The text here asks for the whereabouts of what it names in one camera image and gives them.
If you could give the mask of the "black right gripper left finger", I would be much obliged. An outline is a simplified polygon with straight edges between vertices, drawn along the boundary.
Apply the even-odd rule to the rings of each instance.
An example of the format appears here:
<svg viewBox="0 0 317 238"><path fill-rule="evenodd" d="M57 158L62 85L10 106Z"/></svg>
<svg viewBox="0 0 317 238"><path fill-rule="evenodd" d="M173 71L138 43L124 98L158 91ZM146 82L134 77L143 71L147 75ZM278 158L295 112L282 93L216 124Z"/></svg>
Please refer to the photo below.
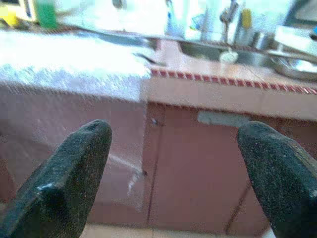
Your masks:
<svg viewBox="0 0 317 238"><path fill-rule="evenodd" d="M78 238L95 202L112 141L91 121L69 134L19 188L0 221L3 238Z"/></svg>

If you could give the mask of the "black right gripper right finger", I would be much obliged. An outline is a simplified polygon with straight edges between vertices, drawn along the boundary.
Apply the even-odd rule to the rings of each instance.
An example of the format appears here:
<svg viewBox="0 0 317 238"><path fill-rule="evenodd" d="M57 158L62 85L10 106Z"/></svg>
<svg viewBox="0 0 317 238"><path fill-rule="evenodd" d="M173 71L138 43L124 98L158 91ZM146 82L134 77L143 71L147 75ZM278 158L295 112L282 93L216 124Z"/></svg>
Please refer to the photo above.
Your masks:
<svg viewBox="0 0 317 238"><path fill-rule="evenodd" d="M317 236L317 161L295 140L249 121L237 143L252 188L277 238Z"/></svg>

